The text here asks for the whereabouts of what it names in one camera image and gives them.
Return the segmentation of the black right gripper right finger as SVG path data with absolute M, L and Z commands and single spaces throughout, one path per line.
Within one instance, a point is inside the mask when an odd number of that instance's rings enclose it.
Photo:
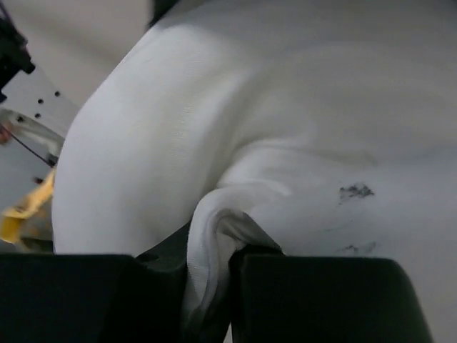
M 266 247 L 260 245 L 248 244 L 242 249 L 233 254 L 233 257 L 248 257 L 248 256 L 274 256 L 282 257 L 284 253 L 277 247 Z

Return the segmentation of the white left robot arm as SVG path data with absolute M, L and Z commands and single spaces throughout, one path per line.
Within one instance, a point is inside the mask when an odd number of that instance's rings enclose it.
M 56 165 L 79 109 L 32 59 L 27 39 L 1 5 L 1 132 Z

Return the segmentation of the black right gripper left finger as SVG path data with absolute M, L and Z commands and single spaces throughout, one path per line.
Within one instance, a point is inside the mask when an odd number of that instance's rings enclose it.
M 137 256 L 157 281 L 183 286 L 186 281 L 186 254 L 190 224 L 186 223 L 155 247 Z

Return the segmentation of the white pillow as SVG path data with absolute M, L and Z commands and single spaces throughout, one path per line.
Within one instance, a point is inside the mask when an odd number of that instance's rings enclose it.
M 229 259 L 388 257 L 456 340 L 456 3 L 191 1 L 76 115 L 57 254 L 138 256 L 190 226 L 181 329 L 230 325 Z

